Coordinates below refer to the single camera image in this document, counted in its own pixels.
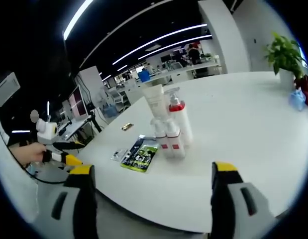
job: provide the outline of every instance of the floor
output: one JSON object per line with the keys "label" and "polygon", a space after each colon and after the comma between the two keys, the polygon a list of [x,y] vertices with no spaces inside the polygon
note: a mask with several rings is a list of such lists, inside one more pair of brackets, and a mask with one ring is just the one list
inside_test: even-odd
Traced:
{"label": "floor", "polygon": [[124,239],[206,239],[203,234],[167,228],[147,221],[97,193],[97,230],[99,238]]}

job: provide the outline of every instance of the blue bag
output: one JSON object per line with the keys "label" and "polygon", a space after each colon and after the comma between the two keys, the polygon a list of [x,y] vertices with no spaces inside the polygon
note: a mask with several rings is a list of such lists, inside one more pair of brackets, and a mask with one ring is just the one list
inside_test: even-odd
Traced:
{"label": "blue bag", "polygon": [[298,111],[304,109],[306,97],[301,88],[293,91],[289,96],[290,105]]}

